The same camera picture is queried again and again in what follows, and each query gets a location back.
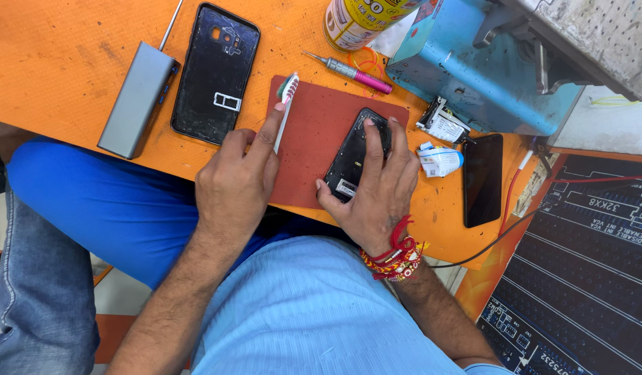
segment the light blue shirt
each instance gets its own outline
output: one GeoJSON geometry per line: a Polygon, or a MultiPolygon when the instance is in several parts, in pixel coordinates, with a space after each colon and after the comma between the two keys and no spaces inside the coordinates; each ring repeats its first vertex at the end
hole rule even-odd
{"type": "Polygon", "coordinates": [[[192,374],[506,375],[461,369],[345,243],[270,243],[217,288],[192,355],[192,374]]]}

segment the yellow spray can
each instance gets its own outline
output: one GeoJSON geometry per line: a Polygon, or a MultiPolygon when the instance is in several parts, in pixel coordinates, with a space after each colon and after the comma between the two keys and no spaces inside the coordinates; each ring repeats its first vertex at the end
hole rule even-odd
{"type": "Polygon", "coordinates": [[[323,22],[325,38],[342,52],[355,51],[427,1],[330,0],[323,22]]]}

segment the gray power bank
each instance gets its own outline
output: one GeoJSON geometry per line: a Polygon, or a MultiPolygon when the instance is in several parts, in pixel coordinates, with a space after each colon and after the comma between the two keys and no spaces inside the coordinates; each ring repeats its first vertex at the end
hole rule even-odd
{"type": "Polygon", "coordinates": [[[141,41],[96,146],[137,158],[179,68],[174,58],[141,41]]]}

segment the screwdriver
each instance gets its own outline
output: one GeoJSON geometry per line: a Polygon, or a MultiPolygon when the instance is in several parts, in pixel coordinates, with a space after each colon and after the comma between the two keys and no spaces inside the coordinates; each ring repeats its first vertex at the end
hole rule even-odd
{"type": "Polygon", "coordinates": [[[358,81],[369,88],[373,88],[375,90],[381,91],[385,95],[388,95],[393,90],[393,87],[390,84],[383,82],[382,80],[379,80],[376,77],[372,77],[371,75],[365,72],[361,72],[358,69],[351,67],[350,65],[342,63],[341,61],[337,61],[332,57],[328,57],[325,59],[323,57],[318,57],[313,53],[309,53],[304,50],[303,52],[312,57],[317,58],[318,60],[321,60],[321,62],[325,64],[326,68],[334,72],[337,72],[339,74],[345,75],[346,77],[349,77],[353,81],[358,81]]]}

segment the smartphone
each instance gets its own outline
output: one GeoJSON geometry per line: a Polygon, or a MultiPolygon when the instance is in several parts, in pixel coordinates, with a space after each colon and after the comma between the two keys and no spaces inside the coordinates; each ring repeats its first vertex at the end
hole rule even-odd
{"type": "Polygon", "coordinates": [[[384,157],[392,142],[392,132],[388,127],[388,120],[369,108],[361,109],[324,179],[325,183],[330,186],[332,195],[343,203],[350,201],[356,194],[360,176],[362,176],[362,166],[367,153],[363,122],[367,118],[372,119],[381,133],[384,157]]]}
{"type": "Polygon", "coordinates": [[[501,216],[503,137],[492,134],[465,142],[464,226],[475,227],[501,216]]]}
{"type": "Polygon", "coordinates": [[[170,119],[174,131],[221,145],[242,106],[261,31],[210,3],[200,3],[170,119]]]}

